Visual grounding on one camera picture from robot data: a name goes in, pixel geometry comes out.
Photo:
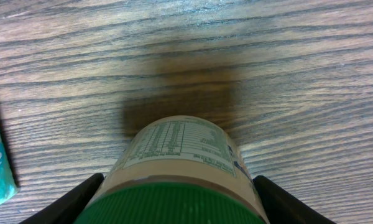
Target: white label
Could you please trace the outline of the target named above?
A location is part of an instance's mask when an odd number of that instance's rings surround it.
[[[131,149],[123,169],[156,159],[202,162],[236,176],[223,131],[200,119],[185,118],[150,126]]]

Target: wooden surface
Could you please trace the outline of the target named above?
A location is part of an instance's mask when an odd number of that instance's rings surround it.
[[[208,119],[337,223],[373,223],[373,1],[0,0],[18,223],[156,119]]]

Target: plastic lid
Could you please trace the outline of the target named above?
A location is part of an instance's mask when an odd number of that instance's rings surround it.
[[[87,207],[74,223],[264,224],[226,195],[173,182],[141,184],[109,194]]]

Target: wooden table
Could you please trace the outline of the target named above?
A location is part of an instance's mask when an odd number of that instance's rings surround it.
[[[156,119],[208,119],[337,223],[373,223],[373,0],[0,0],[18,223]]]

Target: cylindrical container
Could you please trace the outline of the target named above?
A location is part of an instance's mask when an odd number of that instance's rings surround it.
[[[241,153],[192,116],[145,127],[76,223],[269,223]]]

